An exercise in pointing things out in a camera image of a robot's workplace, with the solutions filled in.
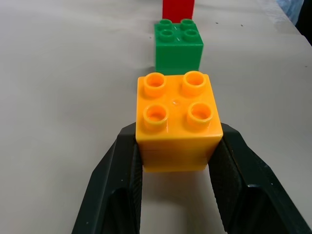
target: plastic block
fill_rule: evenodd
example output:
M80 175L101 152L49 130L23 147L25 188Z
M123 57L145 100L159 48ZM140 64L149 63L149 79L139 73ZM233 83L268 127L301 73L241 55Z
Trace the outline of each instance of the plastic block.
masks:
M164 75L197 71L203 46L191 19L183 19L181 23L162 19L155 24L155 71Z
M162 18L180 23L182 19L192 19L195 0L163 0Z
M222 136L208 75L139 77L136 141L145 171L203 170Z

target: yellow lego block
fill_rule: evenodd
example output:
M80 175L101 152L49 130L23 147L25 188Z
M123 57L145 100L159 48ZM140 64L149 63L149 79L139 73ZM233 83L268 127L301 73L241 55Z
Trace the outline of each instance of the yellow lego block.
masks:
M136 141L145 171L203 170L222 136L208 75L139 77Z

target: white table surface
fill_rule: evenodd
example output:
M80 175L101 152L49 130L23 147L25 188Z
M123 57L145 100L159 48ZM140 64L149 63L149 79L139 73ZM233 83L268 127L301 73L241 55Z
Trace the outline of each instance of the white table surface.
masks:
M71 233L93 169L135 121L161 7L0 1L0 233ZM312 227L312 48L272 0L197 0L194 20L221 121ZM224 233L208 169L143 184L142 234Z

